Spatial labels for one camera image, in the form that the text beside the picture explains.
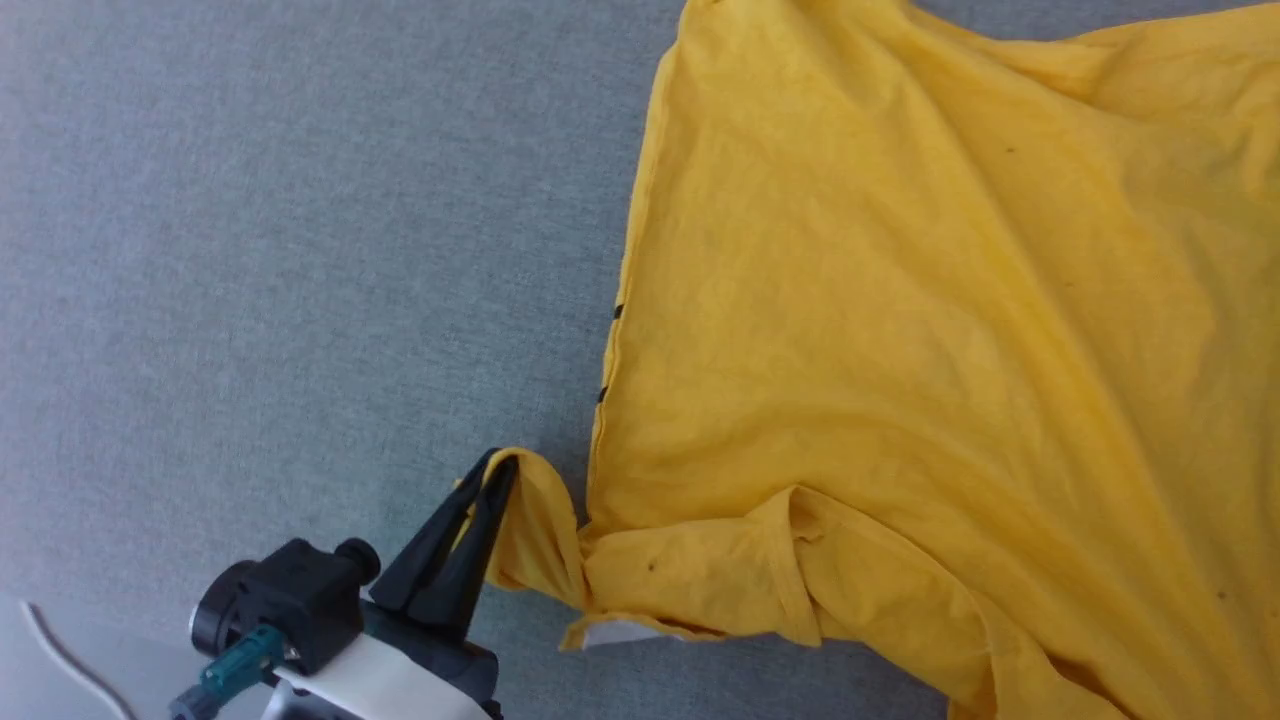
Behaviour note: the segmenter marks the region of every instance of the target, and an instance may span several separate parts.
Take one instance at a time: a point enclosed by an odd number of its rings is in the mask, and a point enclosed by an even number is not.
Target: cable
[[[86,667],[81,660],[63,647],[54,633],[49,630],[49,625],[45,623],[45,618],[41,615],[38,607],[24,600],[19,601],[18,606],[22,607],[22,614],[27,620],[27,629],[31,630],[32,637],[36,638],[40,648],[45,651],[45,655],[49,656],[49,660],[54,665],[74,680],[77,685],[93,693],[95,697],[102,701],[111,714],[115,715],[116,720],[138,720],[133,710],[129,708],[129,705],[120,697],[120,693],[111,689],[101,678]]]

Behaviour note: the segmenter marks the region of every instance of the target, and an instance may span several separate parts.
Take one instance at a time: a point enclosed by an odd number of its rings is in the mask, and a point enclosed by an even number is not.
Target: gray carpet
[[[1231,4],[928,6],[1051,38]],[[0,1],[0,589],[183,642],[229,561],[397,548],[490,445],[581,503],[680,5]],[[561,655],[571,618],[486,594],[512,716],[942,714],[856,644]]]

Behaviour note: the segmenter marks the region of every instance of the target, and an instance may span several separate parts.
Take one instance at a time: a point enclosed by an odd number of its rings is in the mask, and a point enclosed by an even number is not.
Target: teal connector
[[[173,720],[212,720],[218,711],[246,689],[262,682],[284,662],[284,633],[259,625],[227,648],[200,674],[192,685],[169,703]]]

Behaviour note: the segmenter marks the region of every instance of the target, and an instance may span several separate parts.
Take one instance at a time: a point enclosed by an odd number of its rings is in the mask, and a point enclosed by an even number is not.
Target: t-shirt
[[[579,532],[490,579],[869,643],[952,717],[1280,717],[1280,5],[1002,42],[692,0]]]

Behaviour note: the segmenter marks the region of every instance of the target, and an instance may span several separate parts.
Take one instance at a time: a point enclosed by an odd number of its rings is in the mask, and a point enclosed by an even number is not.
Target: black knob
[[[356,564],[356,568],[360,569],[360,584],[362,585],[376,580],[378,574],[383,571],[383,561],[378,559],[378,551],[360,538],[342,541],[342,544],[333,553]]]

